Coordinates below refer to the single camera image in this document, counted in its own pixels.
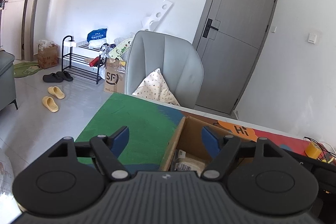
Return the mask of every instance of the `black metal shoe rack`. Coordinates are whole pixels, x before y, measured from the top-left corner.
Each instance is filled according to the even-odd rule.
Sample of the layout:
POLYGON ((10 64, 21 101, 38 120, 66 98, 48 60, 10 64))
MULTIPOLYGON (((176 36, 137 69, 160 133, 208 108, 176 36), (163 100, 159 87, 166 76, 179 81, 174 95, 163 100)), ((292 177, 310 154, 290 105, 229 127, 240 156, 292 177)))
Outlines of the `black metal shoe rack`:
MULTIPOLYGON (((98 82, 101 80, 101 77, 99 76, 99 69, 103 65, 100 64, 100 62, 98 63, 97 73, 94 73, 93 71, 74 66, 73 61, 75 61, 76 63, 81 63, 81 64, 88 65, 88 63, 84 62, 84 60, 88 57, 83 56, 83 55, 79 55, 79 54, 74 54, 73 51, 72 51, 73 47, 70 47, 70 52, 69 53, 64 54, 64 41, 67 38, 71 38, 71 40, 69 40, 70 42, 74 41, 74 38, 71 35, 68 35, 63 39, 63 42, 62 42, 62 71, 67 71, 71 74, 74 74, 74 75, 77 75, 77 76, 95 81, 96 84, 98 85, 98 82), (69 65, 67 67, 63 67, 63 61, 64 60, 69 61, 69 65)), ((79 46, 79 48, 85 48, 87 50, 91 50, 91 51, 95 51, 95 52, 100 51, 99 49, 96 49, 96 48, 89 48, 88 45, 79 46)))

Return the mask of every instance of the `barcode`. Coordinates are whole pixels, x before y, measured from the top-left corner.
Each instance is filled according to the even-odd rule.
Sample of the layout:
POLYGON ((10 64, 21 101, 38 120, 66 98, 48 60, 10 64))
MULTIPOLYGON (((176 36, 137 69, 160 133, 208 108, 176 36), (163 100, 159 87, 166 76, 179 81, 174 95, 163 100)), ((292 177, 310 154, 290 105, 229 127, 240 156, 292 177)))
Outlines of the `barcode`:
POLYGON ((191 167, 182 163, 177 163, 175 165, 175 170, 176 171, 190 171, 191 167))

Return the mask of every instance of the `pillow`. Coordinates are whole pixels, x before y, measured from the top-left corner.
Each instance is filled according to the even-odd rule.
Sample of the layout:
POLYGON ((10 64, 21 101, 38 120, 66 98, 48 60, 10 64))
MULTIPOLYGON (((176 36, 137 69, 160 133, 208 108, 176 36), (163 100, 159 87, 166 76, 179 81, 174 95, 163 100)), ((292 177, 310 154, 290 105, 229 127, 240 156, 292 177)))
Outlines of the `pillow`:
POLYGON ((180 104, 170 92, 160 69, 151 72, 132 93, 132 95, 148 98, 168 104, 179 106, 180 104))

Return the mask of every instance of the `door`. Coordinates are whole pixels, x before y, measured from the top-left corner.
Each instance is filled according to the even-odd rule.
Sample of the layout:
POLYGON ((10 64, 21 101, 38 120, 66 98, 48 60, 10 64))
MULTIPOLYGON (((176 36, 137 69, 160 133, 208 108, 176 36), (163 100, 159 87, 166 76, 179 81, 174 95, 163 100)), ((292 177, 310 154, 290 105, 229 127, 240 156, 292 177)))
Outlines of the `door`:
POLYGON ((22 20, 26 0, 4 0, 1 14, 0 42, 1 46, 21 59, 22 20))
POLYGON ((213 0, 197 52, 204 80, 197 105, 230 114, 253 72, 275 0, 213 0))

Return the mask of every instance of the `painted table surface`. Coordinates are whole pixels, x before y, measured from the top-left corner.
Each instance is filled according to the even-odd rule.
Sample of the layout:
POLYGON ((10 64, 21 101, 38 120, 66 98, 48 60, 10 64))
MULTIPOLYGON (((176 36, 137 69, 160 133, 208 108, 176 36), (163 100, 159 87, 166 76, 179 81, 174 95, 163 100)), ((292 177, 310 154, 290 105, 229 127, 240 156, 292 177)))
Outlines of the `painted table surface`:
MULTIPOLYGON (((88 141, 99 134, 109 136, 121 126, 128 126, 130 140, 119 157, 120 162, 159 165, 167 143, 183 116, 192 116, 254 141, 258 137, 267 137, 281 148, 301 155, 305 155, 305 148, 309 144, 305 140, 291 137, 281 131, 119 93, 111 95, 76 141, 88 141)), ((92 163, 91 159, 79 160, 82 163, 92 163)))

